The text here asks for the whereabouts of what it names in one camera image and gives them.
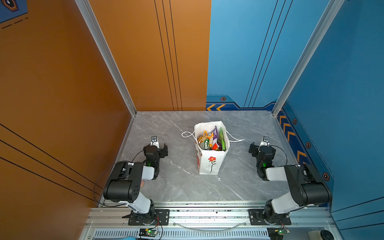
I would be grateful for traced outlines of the green snack bag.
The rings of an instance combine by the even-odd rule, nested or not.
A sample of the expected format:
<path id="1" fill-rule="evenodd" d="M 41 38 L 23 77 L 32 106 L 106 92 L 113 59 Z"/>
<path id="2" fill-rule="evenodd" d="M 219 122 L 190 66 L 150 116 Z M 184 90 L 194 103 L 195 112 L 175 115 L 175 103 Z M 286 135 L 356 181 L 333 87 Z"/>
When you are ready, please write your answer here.
<path id="1" fill-rule="evenodd" d="M 226 143 L 225 143 L 225 138 L 224 138 L 224 130 L 223 128 L 220 128 L 219 131 L 219 136 L 218 136 L 218 145 L 221 151 L 226 151 Z"/>

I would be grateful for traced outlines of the yellow orange snack packet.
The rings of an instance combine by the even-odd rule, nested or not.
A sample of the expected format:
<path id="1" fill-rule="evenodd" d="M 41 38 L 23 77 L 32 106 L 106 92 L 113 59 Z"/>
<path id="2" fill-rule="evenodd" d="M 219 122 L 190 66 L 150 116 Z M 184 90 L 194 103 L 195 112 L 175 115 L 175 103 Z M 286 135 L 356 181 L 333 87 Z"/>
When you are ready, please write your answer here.
<path id="1" fill-rule="evenodd" d="M 207 131 L 204 131 L 203 135 L 198 138 L 198 143 L 200 144 L 205 140 L 210 141 L 213 138 L 213 136 L 214 136 L 213 132 L 208 133 Z"/>

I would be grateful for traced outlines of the white paper bag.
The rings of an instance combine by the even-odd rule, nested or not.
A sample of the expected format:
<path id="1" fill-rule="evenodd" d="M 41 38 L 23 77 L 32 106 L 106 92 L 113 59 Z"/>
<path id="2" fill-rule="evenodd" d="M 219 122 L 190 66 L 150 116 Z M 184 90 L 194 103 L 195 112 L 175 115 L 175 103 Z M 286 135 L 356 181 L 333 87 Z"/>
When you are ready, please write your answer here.
<path id="1" fill-rule="evenodd" d="M 198 143 L 198 138 L 203 135 L 203 132 L 213 132 L 215 126 L 217 126 L 218 131 L 220 131 L 220 128 L 223 128 L 224 130 L 224 138 L 227 148 L 225 152 L 213 151 L 212 149 L 209 151 L 203 150 L 203 143 Z M 193 132 L 185 131 L 182 133 L 182 137 L 191 137 L 194 140 L 197 153 L 198 171 L 200 175 L 217 175 L 220 171 L 221 165 L 223 164 L 227 153 L 229 152 L 231 143 L 237 143 L 241 141 L 240 139 L 233 137 L 227 131 L 227 128 L 222 121 L 196 124 L 194 126 Z"/>

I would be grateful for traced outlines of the purple snack packet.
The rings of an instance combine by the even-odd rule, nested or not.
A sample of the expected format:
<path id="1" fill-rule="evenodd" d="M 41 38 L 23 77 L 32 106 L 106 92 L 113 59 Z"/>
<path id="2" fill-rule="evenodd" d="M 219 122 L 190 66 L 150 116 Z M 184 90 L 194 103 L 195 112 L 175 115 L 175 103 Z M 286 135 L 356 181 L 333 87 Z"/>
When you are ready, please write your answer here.
<path id="1" fill-rule="evenodd" d="M 215 129 L 213 130 L 213 134 L 214 134 L 214 136 L 211 139 L 212 140 L 211 149 L 212 149 L 212 145 L 218 142 L 219 131 L 218 131 L 217 126 L 215 126 Z"/>

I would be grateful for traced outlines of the green white snack packet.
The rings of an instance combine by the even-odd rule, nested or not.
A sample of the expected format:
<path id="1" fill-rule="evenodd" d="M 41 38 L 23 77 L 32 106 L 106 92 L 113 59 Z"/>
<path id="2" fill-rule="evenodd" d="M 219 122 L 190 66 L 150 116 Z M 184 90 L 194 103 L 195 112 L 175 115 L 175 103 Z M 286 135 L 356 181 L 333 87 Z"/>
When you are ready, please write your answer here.
<path id="1" fill-rule="evenodd" d="M 207 151 L 211 150 L 210 139 L 205 139 L 205 140 L 203 141 L 202 149 L 203 149 L 203 150 L 207 150 Z"/>

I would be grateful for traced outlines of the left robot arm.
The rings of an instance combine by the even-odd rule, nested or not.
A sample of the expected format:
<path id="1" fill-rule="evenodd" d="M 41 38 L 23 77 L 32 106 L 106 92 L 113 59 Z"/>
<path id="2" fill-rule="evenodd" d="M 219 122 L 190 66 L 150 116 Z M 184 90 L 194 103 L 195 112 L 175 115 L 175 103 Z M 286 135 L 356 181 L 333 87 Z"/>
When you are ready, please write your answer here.
<path id="1" fill-rule="evenodd" d="M 168 146 L 163 148 L 148 145 L 143 149 L 146 160 L 129 163 L 118 162 L 104 187 L 104 199 L 131 208 L 131 213 L 123 216 L 130 226 L 166 224 L 165 211 L 157 212 L 153 200 L 141 193 L 143 180 L 156 180 L 160 173 L 160 159 L 168 156 Z"/>

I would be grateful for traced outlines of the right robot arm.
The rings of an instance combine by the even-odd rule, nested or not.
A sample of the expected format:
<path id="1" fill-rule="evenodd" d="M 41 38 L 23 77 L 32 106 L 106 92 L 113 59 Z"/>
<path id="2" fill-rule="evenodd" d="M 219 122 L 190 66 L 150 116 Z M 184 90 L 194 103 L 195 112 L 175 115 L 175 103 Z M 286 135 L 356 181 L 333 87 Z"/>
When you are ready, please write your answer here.
<path id="1" fill-rule="evenodd" d="M 313 165 L 285 165 L 275 167 L 276 149 L 267 142 L 259 146 L 250 144 L 249 153 L 256 158 L 258 176 L 263 181 L 286 182 L 289 192 L 268 200 L 263 211 L 249 210 L 251 224 L 290 224 L 289 213 L 309 205 L 322 205 L 332 201 L 332 192 Z"/>

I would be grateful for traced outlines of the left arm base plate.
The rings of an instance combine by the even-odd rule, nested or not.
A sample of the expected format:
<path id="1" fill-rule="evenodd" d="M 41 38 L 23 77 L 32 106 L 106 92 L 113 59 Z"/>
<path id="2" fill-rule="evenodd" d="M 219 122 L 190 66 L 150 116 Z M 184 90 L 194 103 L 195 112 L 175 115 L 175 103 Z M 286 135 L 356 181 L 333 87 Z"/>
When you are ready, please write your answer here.
<path id="1" fill-rule="evenodd" d="M 131 211 L 128 220 L 129 226 L 167 226 L 170 220 L 170 210 L 168 209 L 155 209 L 147 214 L 138 214 Z"/>

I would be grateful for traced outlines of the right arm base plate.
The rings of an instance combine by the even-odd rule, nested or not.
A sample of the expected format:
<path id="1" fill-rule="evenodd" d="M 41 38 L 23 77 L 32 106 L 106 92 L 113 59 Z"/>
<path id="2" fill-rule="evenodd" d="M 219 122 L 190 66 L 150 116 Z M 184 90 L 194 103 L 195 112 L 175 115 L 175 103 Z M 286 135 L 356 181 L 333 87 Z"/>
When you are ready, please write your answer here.
<path id="1" fill-rule="evenodd" d="M 288 214 L 276 214 L 275 212 L 267 213 L 262 209 L 249 209 L 249 219 L 252 226 L 267 226 L 267 225 L 285 225 L 292 224 Z"/>

